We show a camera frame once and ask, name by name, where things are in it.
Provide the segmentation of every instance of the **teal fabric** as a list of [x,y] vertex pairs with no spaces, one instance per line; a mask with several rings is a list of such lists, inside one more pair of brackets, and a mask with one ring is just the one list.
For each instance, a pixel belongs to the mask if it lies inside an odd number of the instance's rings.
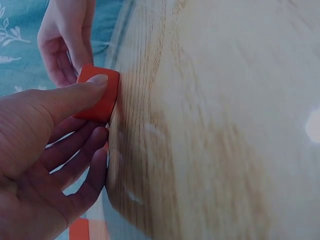
[[[0,96],[26,89],[52,89],[37,46],[48,0],[0,0]],[[105,66],[106,53],[123,0],[97,0],[91,43],[94,64]],[[76,192],[87,172],[65,190]],[[69,239],[66,230],[58,240]]]

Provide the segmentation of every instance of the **light wood panel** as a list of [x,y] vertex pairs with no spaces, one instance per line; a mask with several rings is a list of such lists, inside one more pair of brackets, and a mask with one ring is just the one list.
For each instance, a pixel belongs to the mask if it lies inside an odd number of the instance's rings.
[[121,86],[106,188],[124,218],[156,240],[320,238],[320,121],[306,131],[320,107],[319,9],[134,2],[109,48]]

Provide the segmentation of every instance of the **red rubber eraser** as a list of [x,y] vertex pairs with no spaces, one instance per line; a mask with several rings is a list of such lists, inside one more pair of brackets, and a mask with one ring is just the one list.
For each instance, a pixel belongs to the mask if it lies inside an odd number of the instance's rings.
[[77,79],[77,83],[85,83],[90,78],[99,74],[108,76],[106,91],[101,100],[96,105],[73,116],[79,119],[106,124],[111,118],[111,114],[117,101],[120,73],[114,70],[87,64],[82,68]]

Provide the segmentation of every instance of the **red object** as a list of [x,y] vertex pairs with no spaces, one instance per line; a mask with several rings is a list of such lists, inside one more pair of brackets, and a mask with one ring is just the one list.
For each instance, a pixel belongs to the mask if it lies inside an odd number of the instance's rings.
[[70,240],[90,240],[89,221],[85,218],[78,218],[69,227]]
[[104,95],[96,105],[75,114],[74,117],[106,124],[111,118],[111,114],[117,101],[120,73],[114,70],[87,64],[82,68],[77,79],[77,83],[85,83],[90,78],[99,74],[108,76],[107,87]]

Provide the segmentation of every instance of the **hand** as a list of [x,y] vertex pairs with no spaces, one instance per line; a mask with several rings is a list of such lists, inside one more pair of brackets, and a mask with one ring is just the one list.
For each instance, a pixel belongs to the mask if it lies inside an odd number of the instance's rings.
[[90,40],[95,7],[96,0],[49,2],[37,41],[49,77],[58,87],[74,84],[75,72],[93,63]]
[[[97,200],[106,180],[108,132],[72,117],[105,92],[100,75],[91,81],[98,83],[0,97],[0,239],[54,239]],[[80,189],[64,195],[89,165]]]

